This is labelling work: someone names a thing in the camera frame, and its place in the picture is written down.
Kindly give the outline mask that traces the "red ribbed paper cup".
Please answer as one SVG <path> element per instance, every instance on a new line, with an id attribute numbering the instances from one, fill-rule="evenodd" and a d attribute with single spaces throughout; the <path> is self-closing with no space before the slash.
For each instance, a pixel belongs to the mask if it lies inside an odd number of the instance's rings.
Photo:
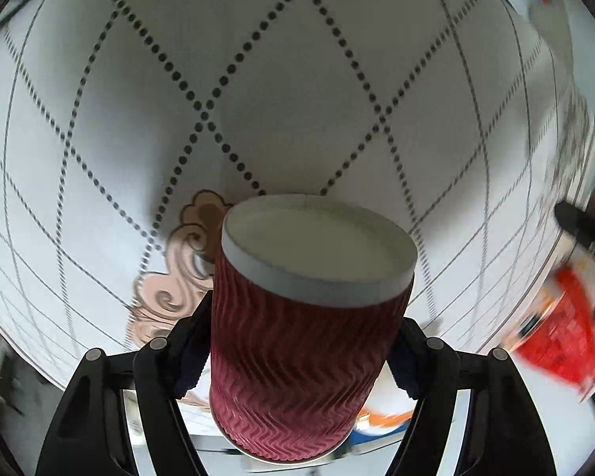
<path id="1" fill-rule="evenodd" d="M 349 435 L 401 327 L 417 248 L 390 219 L 309 194 L 240 202 L 223 220 L 209 403 L 238 449 L 320 458 Z"/>

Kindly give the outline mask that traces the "orange mesh bag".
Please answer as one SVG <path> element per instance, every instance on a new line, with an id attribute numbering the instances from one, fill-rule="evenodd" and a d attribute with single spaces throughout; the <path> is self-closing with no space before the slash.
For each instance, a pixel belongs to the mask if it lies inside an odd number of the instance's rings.
<path id="1" fill-rule="evenodd" d="M 571 264 L 549 272 L 502 346 L 587 397 L 595 386 L 595 318 Z"/>

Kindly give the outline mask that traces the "floral patterned tablecloth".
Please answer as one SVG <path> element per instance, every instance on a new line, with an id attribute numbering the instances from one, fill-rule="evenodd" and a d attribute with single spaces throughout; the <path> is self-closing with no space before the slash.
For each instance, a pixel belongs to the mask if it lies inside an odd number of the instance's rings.
<path id="1" fill-rule="evenodd" d="M 230 205 L 298 192 L 406 230 L 408 315 L 477 350 L 594 152 L 571 67 L 509 0 L 3 0 L 0 331 L 64 387 L 198 305 Z"/>

